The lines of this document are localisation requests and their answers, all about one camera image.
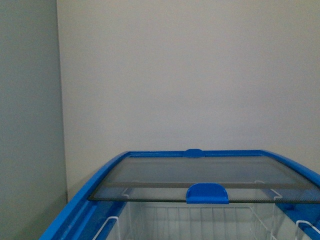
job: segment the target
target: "sliding glass lid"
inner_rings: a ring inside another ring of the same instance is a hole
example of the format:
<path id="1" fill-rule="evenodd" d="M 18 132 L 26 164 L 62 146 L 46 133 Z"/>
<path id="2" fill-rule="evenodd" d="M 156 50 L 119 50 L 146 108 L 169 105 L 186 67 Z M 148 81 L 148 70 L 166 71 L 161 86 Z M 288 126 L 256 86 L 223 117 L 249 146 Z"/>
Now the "sliding glass lid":
<path id="1" fill-rule="evenodd" d="M 267 156 L 127 157 L 89 199 L 186 202 L 198 183 L 223 186 L 230 203 L 320 203 L 319 187 Z"/>

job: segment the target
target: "gray wall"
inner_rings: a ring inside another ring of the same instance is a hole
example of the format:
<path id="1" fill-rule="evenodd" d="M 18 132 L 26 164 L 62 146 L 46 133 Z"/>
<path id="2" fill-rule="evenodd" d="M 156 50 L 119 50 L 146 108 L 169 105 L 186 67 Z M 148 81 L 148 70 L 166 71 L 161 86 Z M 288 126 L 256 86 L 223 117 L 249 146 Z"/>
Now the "gray wall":
<path id="1" fill-rule="evenodd" d="M 0 239 L 37 239 L 66 204 L 55 0 L 0 1 Z"/>
<path id="2" fill-rule="evenodd" d="M 320 173 L 319 9 L 58 0 L 68 196 L 127 150 L 266 149 Z"/>

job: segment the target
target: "blue lid handle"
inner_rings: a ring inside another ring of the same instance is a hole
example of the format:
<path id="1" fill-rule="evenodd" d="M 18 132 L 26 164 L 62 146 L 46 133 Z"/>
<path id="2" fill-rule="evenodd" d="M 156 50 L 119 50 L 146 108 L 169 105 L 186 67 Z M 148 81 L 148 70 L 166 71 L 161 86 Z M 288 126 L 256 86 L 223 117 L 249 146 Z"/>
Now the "blue lid handle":
<path id="1" fill-rule="evenodd" d="M 185 158 L 202 158 L 205 156 L 205 153 L 201 149 L 188 149 L 184 151 L 183 156 Z"/>
<path id="2" fill-rule="evenodd" d="M 218 183 L 196 183 L 186 191 L 187 204 L 229 204 L 226 189 Z"/>

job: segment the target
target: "white wire basket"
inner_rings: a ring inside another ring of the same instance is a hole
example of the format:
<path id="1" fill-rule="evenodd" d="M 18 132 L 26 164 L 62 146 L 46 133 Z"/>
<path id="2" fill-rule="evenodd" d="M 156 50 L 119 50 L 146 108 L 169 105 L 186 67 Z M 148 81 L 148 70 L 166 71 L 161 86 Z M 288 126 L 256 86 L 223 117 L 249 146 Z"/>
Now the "white wire basket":
<path id="1" fill-rule="evenodd" d="M 106 240 L 310 240 L 275 204 L 128 202 Z"/>

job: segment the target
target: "chest freezer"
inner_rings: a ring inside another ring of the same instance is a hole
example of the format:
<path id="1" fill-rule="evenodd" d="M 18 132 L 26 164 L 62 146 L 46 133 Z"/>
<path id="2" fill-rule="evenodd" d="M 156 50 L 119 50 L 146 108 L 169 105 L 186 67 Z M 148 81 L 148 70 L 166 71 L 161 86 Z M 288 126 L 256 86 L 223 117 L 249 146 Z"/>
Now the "chest freezer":
<path id="1" fill-rule="evenodd" d="M 40 240 L 320 240 L 320 175 L 265 150 L 128 151 Z"/>

